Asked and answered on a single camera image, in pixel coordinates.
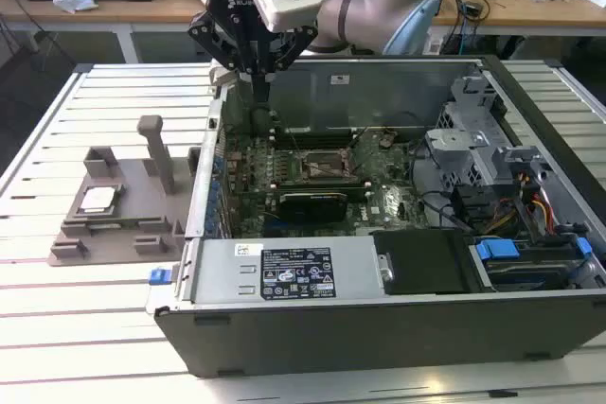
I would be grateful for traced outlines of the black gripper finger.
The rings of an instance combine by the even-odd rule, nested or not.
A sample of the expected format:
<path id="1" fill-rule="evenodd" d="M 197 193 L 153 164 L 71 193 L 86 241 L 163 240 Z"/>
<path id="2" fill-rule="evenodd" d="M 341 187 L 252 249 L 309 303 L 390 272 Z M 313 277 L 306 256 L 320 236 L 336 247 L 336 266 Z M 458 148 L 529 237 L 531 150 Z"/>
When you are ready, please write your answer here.
<path id="1" fill-rule="evenodd" d="M 267 32 L 261 39 L 261 101 L 267 102 L 274 74 L 286 70 L 316 38 L 316 26 Z"/>
<path id="2" fill-rule="evenodd" d="M 258 55 L 246 26 L 240 11 L 220 14 L 217 18 L 205 11 L 193 18 L 187 33 L 220 65 L 248 82 L 252 99 L 261 102 Z"/>

